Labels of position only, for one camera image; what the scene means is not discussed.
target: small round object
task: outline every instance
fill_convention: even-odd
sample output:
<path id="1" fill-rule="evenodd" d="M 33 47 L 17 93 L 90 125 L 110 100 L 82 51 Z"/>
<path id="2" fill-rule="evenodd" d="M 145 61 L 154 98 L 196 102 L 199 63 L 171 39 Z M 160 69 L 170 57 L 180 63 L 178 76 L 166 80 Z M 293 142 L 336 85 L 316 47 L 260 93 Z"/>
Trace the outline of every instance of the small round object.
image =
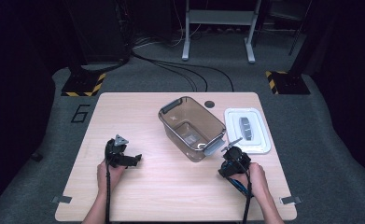
<path id="1" fill-rule="evenodd" d="M 212 108 L 215 106 L 215 103 L 213 101 L 205 101 L 204 105 L 207 107 L 207 108 Z"/>

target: electrical cord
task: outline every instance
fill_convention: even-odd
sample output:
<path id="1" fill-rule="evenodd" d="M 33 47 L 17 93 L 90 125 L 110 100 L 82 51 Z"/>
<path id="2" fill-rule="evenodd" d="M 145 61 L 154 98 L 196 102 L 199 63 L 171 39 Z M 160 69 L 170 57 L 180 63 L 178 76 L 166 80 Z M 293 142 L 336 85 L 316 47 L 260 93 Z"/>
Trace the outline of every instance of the electrical cord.
<path id="1" fill-rule="evenodd" d="M 194 72 L 192 70 L 189 70 L 187 68 L 184 68 L 182 66 L 200 67 L 200 68 L 206 68 L 206 69 L 211 69 L 211 70 L 217 71 L 217 72 L 219 72 L 220 74 L 222 74 L 223 76 L 225 76 L 229 80 L 229 82 L 231 84 L 232 91 L 234 91 L 234 86 L 232 84 L 231 78 L 226 73 L 220 71 L 219 69 L 216 69 L 216 68 L 213 68 L 213 67 L 209 67 L 209 66 L 204 66 L 204 65 L 194 65 L 194 64 L 186 64 L 186 63 L 171 63 L 171 62 L 166 62 L 166 61 L 161 61 L 161 60 L 149 59 L 149 58 L 145 58 L 145 57 L 143 57 L 141 55 L 138 55 L 138 54 L 136 54 L 133 51 L 132 51 L 132 56 L 134 56 L 134 57 L 136 57 L 138 59 L 144 60 L 144 61 L 151 62 L 151 63 L 155 63 L 155 64 L 156 63 L 160 63 L 162 65 L 167 65 L 167 66 L 170 66 L 170 67 L 180 68 L 180 69 L 189 71 L 189 72 L 195 74 L 196 76 L 200 77 L 204 81 L 204 83 L 205 83 L 205 91 L 207 91 L 207 88 L 208 88 L 208 83 L 205 80 L 205 78 L 203 76 L 199 75 L 198 73 L 196 73 L 196 72 Z"/>
<path id="2" fill-rule="evenodd" d="M 184 38 L 183 38 L 183 28 L 182 28 L 182 22 L 179 18 L 179 15 L 178 15 L 178 11 L 176 10 L 176 4 L 175 4 L 175 0 L 173 1 L 174 3 L 174 11 L 175 11 L 175 14 L 176 14 L 176 18 L 178 19 L 178 22 L 179 22 L 179 28 L 180 28 L 180 33 L 181 33 L 181 36 L 179 37 L 179 40 L 176 42 L 176 44 L 174 45 L 171 45 L 170 47 L 175 47 L 176 45 L 178 45 Z"/>
<path id="3" fill-rule="evenodd" d="M 177 74 L 177 75 L 179 75 L 179 76 L 182 76 L 183 78 L 185 78 L 185 79 L 188 81 L 188 83 L 190 84 L 190 86 L 191 86 L 192 90 L 193 90 L 193 91 L 197 91 L 196 83 L 194 83 L 194 81 L 193 81 L 190 77 L 185 76 L 185 75 L 183 75 L 182 73 L 179 73 L 179 72 L 177 72 L 177 71 L 175 71 L 175 70 L 172 70 L 172 69 L 170 69 L 170 68 L 164 67 L 163 65 L 160 65 L 160 64 L 158 64 L 158 63 L 154 63 L 154 62 L 151 62 L 151 63 L 153 63 L 153 64 L 155 64 L 155 65 L 157 65 L 157 66 L 159 66 L 159 67 L 161 67 L 161 68 L 163 68 L 163 69 L 165 69 L 165 70 L 168 70 L 168 71 L 170 71 L 170 72 L 176 73 L 176 74 Z"/>
<path id="4" fill-rule="evenodd" d="M 249 172 L 249 168 L 246 170 L 246 168 L 243 166 L 243 164 L 241 164 L 241 162 L 239 162 L 237 159 L 233 158 L 235 161 L 237 161 L 237 163 L 240 165 L 240 167 L 244 170 L 244 173 L 246 174 L 246 179 L 248 180 L 248 186 L 246 186 L 247 190 L 248 190 L 248 194 L 246 195 L 246 208 L 244 210 L 244 216 L 243 216 L 243 224 L 246 224 L 246 220 L 248 217 L 248 210 L 249 210 L 249 205 L 251 204 L 251 198 L 252 198 L 252 183 L 251 183 L 251 178 L 250 175 L 248 174 Z"/>
<path id="5" fill-rule="evenodd" d="M 123 60 L 121 62 L 119 62 L 118 64 L 115 64 L 115 65 L 112 65 L 112 66 L 109 66 L 109 67 L 106 67 L 106 68 L 101 68 L 101 69 L 95 69 L 95 70 L 91 70 L 91 69 L 84 69 L 86 70 L 88 73 L 95 73 L 95 74 L 98 74 L 98 73 L 107 73 L 107 72 L 110 72 L 112 70 L 115 70 L 117 68 L 120 68 L 122 67 L 124 64 L 126 64 L 129 60 Z"/>
<path id="6" fill-rule="evenodd" d="M 110 221 L 109 221 L 109 210 L 110 210 L 110 172 L 109 172 L 109 163 L 110 163 L 110 161 L 106 161 L 106 210 L 105 210 L 105 223 L 106 224 L 110 223 Z"/>

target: metal stand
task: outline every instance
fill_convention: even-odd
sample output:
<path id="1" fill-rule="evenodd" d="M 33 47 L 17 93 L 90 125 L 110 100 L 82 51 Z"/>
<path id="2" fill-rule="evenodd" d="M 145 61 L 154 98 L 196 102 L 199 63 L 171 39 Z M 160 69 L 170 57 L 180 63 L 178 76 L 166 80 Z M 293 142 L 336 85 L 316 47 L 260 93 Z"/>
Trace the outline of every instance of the metal stand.
<path id="1" fill-rule="evenodd" d="M 190 24 L 230 24 L 249 25 L 249 35 L 244 38 L 246 45 L 246 55 L 249 63 L 255 63 L 255 56 L 252 49 L 252 36 L 259 15 L 261 0 L 257 1 L 254 11 L 227 11 L 227 10 L 190 10 L 190 0 L 186 0 L 186 32 L 185 44 L 182 52 L 182 60 L 189 59 L 190 51 Z"/>

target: human hand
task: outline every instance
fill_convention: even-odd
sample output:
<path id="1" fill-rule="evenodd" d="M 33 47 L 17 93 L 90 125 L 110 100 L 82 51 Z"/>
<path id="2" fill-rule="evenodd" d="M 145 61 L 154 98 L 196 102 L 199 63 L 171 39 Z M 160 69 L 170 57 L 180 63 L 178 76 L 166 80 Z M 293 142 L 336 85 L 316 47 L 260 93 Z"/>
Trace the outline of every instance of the human hand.
<path id="1" fill-rule="evenodd" d="M 248 175 L 252 183 L 252 194 L 259 203 L 264 202 L 270 192 L 263 167 L 256 162 L 251 162 Z M 231 175 L 230 178 L 240 181 L 244 186 L 248 186 L 246 174 L 235 174 Z"/>
<path id="2" fill-rule="evenodd" d="M 111 191 L 117 186 L 119 183 L 121 174 L 126 169 L 125 166 L 113 167 L 109 165 L 109 173 L 110 173 L 110 189 Z M 98 181 L 98 194 L 106 194 L 106 162 L 103 160 L 97 166 L 97 181 Z"/>
<path id="3" fill-rule="evenodd" d="M 263 213 L 264 223 L 284 223 L 278 213 L 273 197 L 269 191 L 266 174 L 264 173 L 263 167 L 255 162 L 252 162 L 249 165 L 248 175 L 252 184 L 252 194 L 258 201 Z M 248 186 L 246 174 L 231 175 L 230 178 L 240 181 L 244 186 Z"/>

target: clear plastic bin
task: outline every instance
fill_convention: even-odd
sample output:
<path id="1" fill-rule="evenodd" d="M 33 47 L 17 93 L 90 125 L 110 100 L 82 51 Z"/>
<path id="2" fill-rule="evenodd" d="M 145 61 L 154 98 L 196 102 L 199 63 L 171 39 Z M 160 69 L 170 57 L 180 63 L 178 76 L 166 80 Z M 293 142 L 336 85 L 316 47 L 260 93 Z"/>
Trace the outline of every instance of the clear plastic bin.
<path id="1" fill-rule="evenodd" d="M 225 125 L 191 97 L 165 105 L 159 119 L 167 136 L 191 161 L 201 161 L 225 143 Z"/>

